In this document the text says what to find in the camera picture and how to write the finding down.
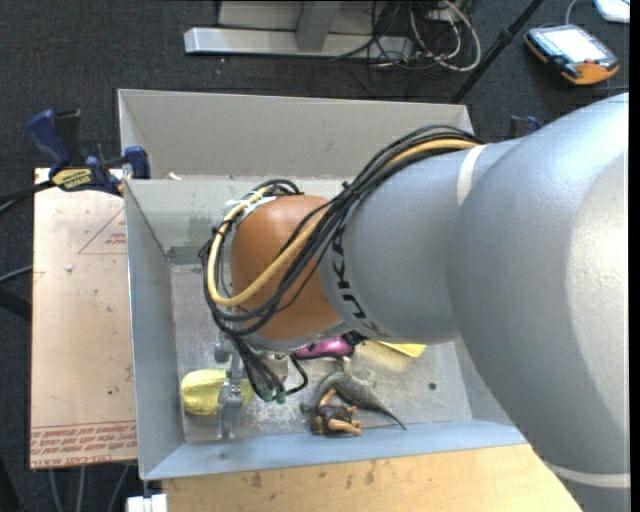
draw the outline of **cardboard sheet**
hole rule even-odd
[[[136,459],[128,290],[123,199],[37,194],[32,469]]]

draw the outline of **black carpet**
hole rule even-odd
[[[568,4],[546,0],[525,29],[562,24]],[[528,2],[477,0],[472,5],[486,50]],[[349,60],[329,65],[314,58],[185,55],[183,33],[212,25],[214,12],[214,2],[0,0],[0,195],[29,186],[32,169],[48,166],[25,133],[29,119],[42,110],[81,109],[83,139],[100,142],[105,154],[115,156],[120,88],[446,103],[467,78],[392,69],[373,71],[370,81],[366,65]],[[511,116],[533,116],[546,124],[628,90],[629,25],[605,21],[589,0],[575,4],[571,21],[608,44],[622,61],[621,70],[608,83],[571,86],[545,72],[524,47],[521,31],[462,101],[480,137],[489,142],[508,137]],[[32,200],[0,213],[0,276],[31,263],[32,242]],[[30,277],[3,282],[0,290],[30,301]],[[0,456],[24,509],[54,510],[49,475],[28,469],[29,320],[0,308],[0,326]],[[123,466],[86,471],[83,510],[104,511]],[[76,468],[57,472],[65,510],[75,509],[79,478]],[[0,483],[0,495],[8,492]],[[132,468],[118,506],[125,496],[141,492]]]

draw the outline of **gray bin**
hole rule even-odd
[[[449,124],[471,130],[466,109],[309,98],[120,91],[123,149],[140,144],[153,177],[125,192],[131,328],[141,478],[349,462],[525,442],[477,375],[460,340],[418,358],[367,343],[353,370],[373,369],[378,393],[403,431],[358,411],[359,437],[312,435],[299,411],[333,361],[305,362],[310,385],[284,405],[255,399],[236,437],[216,441],[215,417],[184,414],[189,371],[219,366],[217,329],[204,301],[197,252],[226,201],[264,179],[294,179],[332,197],[379,149],[412,130]],[[174,173],[181,181],[160,179]],[[295,370],[287,386],[296,385]]]

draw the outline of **yellow cable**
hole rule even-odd
[[[406,151],[396,155],[393,157],[387,164],[390,165],[398,160],[403,158],[407,158],[408,156],[415,155],[416,153],[420,153],[422,151],[431,151],[434,149],[457,149],[464,150],[470,149],[478,144],[475,142],[469,142],[465,140],[458,139],[442,139],[442,140],[434,140],[423,142],[417,146],[414,146]],[[248,199],[248,202],[254,203],[259,200],[262,196],[258,195],[264,192],[265,189],[260,189],[258,193]],[[316,220],[314,220],[298,237],[291,243],[289,247],[285,251],[283,251],[280,256],[278,256],[271,265],[269,265],[263,272],[253,281],[245,290],[234,295],[233,297],[223,297],[218,293],[216,289],[215,283],[217,280],[216,276],[216,265],[214,262],[217,260],[217,255],[220,252],[220,247],[222,244],[222,240],[224,238],[224,234],[226,234],[227,229],[229,228],[230,223],[224,222],[225,220],[230,220],[236,217],[239,213],[241,213],[246,208],[246,202],[238,204],[234,207],[227,215],[223,218],[223,223],[220,227],[220,231],[222,233],[217,233],[213,239],[213,243],[211,244],[211,249],[209,251],[209,258],[207,260],[207,289],[209,291],[209,295],[211,296],[211,300],[216,304],[221,306],[237,306],[246,302],[248,299],[253,297],[256,293],[260,291],[260,289],[266,284],[266,282],[271,279],[274,274],[282,267],[285,262],[287,262],[292,255],[298,251],[302,247],[302,245],[309,239],[316,226],[322,220],[323,215],[320,215]]]

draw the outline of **brown toy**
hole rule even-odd
[[[336,394],[331,388],[320,400],[316,408],[316,417],[311,423],[314,434],[328,434],[331,432],[348,432],[360,435],[360,420],[354,420],[352,415],[356,411],[355,406],[332,405],[329,400]]]

